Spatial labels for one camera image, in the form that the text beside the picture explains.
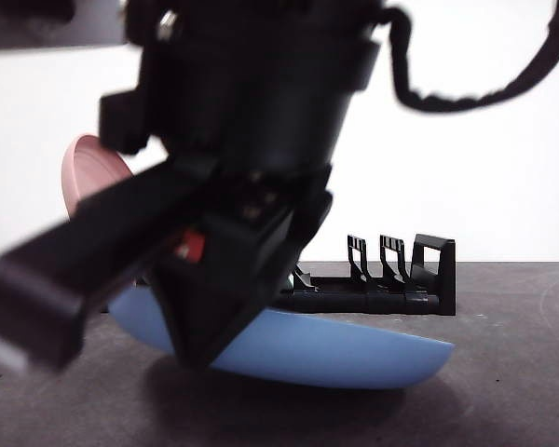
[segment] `gray table surface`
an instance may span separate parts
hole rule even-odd
[[[0,368],[0,447],[559,446],[559,264],[459,264],[457,301],[453,318],[331,316],[457,344],[435,377],[389,391],[190,372],[100,315],[64,374]]]

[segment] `black cable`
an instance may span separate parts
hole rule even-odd
[[[466,97],[449,100],[436,95],[422,98],[416,91],[410,89],[407,57],[412,33],[410,18],[401,9],[389,7],[379,9],[375,14],[375,20],[377,24],[391,24],[389,42],[391,43],[393,84],[398,100],[403,105],[422,112],[462,112],[515,98],[542,81],[559,62],[559,0],[557,0],[555,12],[549,22],[547,39],[532,61],[505,88],[479,99]]]

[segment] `screw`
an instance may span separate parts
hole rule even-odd
[[[178,249],[176,249],[176,254],[182,259],[186,259],[189,252],[190,248],[186,244],[182,244],[180,247],[178,247]]]
[[[260,170],[254,170],[249,174],[249,179],[253,183],[260,182],[262,178],[263,178],[263,172],[261,172]]]
[[[242,210],[242,215],[246,217],[248,220],[252,221],[261,215],[261,209],[253,205],[247,205]]]
[[[267,193],[267,194],[265,194],[265,197],[263,198],[263,200],[265,201],[265,203],[267,205],[272,204],[277,199],[278,199],[278,195],[276,193]]]
[[[166,11],[157,26],[157,40],[168,42],[174,33],[174,24],[178,20],[178,14],[172,10]]]

